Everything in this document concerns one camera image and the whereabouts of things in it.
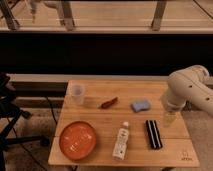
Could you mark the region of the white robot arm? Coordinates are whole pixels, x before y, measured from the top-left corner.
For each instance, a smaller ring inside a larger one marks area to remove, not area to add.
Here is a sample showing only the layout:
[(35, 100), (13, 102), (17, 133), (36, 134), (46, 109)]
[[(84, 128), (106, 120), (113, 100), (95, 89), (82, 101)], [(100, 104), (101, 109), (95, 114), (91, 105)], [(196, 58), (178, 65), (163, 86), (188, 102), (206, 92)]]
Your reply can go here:
[(202, 65), (176, 70), (168, 76), (167, 89), (160, 98), (165, 127), (175, 121), (176, 114), (185, 107), (186, 102), (213, 117), (213, 90), (206, 86), (209, 78), (209, 71)]

